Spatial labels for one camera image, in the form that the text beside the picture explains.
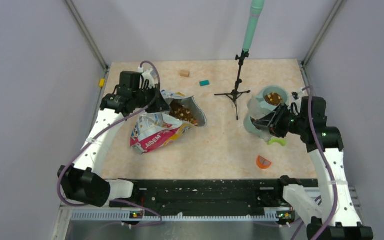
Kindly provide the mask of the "clear plastic scoop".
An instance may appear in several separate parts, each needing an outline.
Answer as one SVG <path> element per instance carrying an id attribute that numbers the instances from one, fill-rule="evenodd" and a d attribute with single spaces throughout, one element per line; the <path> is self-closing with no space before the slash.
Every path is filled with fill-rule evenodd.
<path id="1" fill-rule="evenodd" d="M 266 115 L 269 115 L 274 109 L 274 106 L 269 106 L 269 104 L 263 100 L 262 98 L 257 98 L 252 96 L 250 101 L 247 104 L 248 114 L 246 115 L 243 125 L 245 130 L 262 139 L 266 143 L 268 143 L 272 136 L 270 135 L 269 129 L 266 126 L 263 127 L 255 127 L 254 121 L 259 120 Z"/>

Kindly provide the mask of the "pink pet food bag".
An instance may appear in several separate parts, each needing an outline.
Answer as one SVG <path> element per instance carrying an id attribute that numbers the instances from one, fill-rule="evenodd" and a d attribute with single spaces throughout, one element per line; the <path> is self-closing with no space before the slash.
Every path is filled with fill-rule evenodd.
<path id="1" fill-rule="evenodd" d="M 193 96 L 165 90 L 161 93 L 170 110 L 138 117 L 130 136 L 130 147 L 138 154 L 167 146 L 191 128 L 207 124 L 207 117 Z"/>

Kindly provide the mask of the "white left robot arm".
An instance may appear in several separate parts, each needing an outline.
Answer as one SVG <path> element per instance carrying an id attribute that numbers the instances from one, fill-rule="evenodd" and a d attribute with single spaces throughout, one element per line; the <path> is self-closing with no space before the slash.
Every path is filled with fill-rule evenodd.
<path id="1" fill-rule="evenodd" d="M 139 191 L 126 180 L 105 180 L 100 174 L 116 134 L 124 123 L 142 113 L 161 113 L 169 105 L 161 94 L 161 78 L 155 69 L 122 71 L 113 92 L 100 103 L 94 126 L 79 153 L 58 170 L 57 194 L 71 207 L 102 207 L 120 199 L 129 207 L 140 202 Z"/>

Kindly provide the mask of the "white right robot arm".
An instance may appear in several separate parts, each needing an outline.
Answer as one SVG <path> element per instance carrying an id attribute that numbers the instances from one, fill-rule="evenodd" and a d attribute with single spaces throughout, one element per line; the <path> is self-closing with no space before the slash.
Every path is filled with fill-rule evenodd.
<path id="1" fill-rule="evenodd" d="M 300 110 L 284 103 L 253 125 L 271 136 L 300 137 L 314 165 L 321 204 L 312 200 L 296 179 L 282 176 L 273 192 L 279 206 L 290 204 L 306 226 L 309 240 L 372 240 L 373 229 L 365 226 L 353 204 L 344 165 L 344 143 L 337 127 L 327 125 L 327 102 L 322 97 L 304 96 Z"/>

